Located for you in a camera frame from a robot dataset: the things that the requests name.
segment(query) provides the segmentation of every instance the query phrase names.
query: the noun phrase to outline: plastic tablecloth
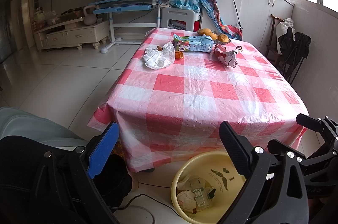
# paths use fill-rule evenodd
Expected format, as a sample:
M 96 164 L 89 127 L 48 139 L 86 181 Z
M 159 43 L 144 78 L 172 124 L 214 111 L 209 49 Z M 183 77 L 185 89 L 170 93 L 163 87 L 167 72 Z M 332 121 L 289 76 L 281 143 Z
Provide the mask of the plastic tablecloth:
M 235 68 L 220 63 L 213 51 L 185 51 L 183 59 L 167 68 L 146 67 L 144 49 L 163 46 L 174 33 L 196 35 L 175 29 L 149 31 L 88 123 L 99 131 L 110 121 L 119 124 L 131 171 L 224 149 L 218 129 L 225 120 L 253 146 L 263 148 L 274 138 L 291 145 L 305 131 L 295 121 L 299 113 L 308 115 L 304 103 L 250 43 L 232 39 L 226 45 L 228 51 L 243 47 Z

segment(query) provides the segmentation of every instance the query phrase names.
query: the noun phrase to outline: kettlebell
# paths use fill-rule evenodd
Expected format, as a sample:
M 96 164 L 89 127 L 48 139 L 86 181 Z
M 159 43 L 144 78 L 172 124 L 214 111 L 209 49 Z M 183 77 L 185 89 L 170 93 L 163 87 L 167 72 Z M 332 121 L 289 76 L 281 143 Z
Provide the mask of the kettlebell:
M 89 8 L 96 8 L 96 6 L 94 5 L 88 5 L 86 7 L 83 8 L 83 13 L 84 13 L 84 24 L 87 25 L 87 26 L 90 26 L 90 25 L 93 25 L 96 23 L 96 15 L 94 13 L 87 13 L 87 9 Z

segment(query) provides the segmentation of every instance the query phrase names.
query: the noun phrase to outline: tv stand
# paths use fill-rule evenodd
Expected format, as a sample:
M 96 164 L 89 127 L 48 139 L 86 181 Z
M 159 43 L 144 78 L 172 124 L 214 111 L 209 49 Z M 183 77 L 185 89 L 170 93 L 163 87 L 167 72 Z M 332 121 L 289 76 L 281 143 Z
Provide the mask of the tv stand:
M 86 26 L 83 20 L 84 18 L 80 17 L 34 32 L 38 50 L 59 47 L 82 49 L 84 43 L 92 43 L 93 47 L 98 49 L 100 41 L 105 44 L 109 34 L 108 21 Z

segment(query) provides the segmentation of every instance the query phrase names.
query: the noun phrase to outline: black pants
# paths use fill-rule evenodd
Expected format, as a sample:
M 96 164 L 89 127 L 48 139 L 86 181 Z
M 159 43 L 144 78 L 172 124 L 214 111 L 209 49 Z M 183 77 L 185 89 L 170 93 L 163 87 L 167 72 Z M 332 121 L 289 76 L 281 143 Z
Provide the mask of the black pants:
M 46 151 L 57 159 L 70 151 L 52 148 L 21 136 L 7 136 L 0 141 L 0 223 L 29 223 L 29 199 L 33 181 Z M 79 199 L 75 185 L 66 173 L 67 186 L 72 198 Z M 108 206 L 118 207 L 130 192 L 132 178 L 124 160 L 110 155 L 101 174 L 93 179 Z M 81 203 L 75 204 L 83 218 L 86 213 Z

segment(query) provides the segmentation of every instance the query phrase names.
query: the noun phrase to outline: trash can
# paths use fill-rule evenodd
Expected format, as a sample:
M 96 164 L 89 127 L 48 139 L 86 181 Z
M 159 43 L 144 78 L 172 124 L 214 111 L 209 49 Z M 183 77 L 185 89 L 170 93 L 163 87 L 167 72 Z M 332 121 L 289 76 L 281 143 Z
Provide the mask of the trash can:
M 212 206 L 202 211 L 183 211 L 177 201 L 177 183 L 187 175 L 206 180 L 206 186 L 216 189 Z M 171 185 L 171 201 L 177 213 L 192 224 L 216 224 L 228 210 L 245 182 L 238 174 L 230 156 L 224 151 L 199 154 L 187 161 L 175 175 Z

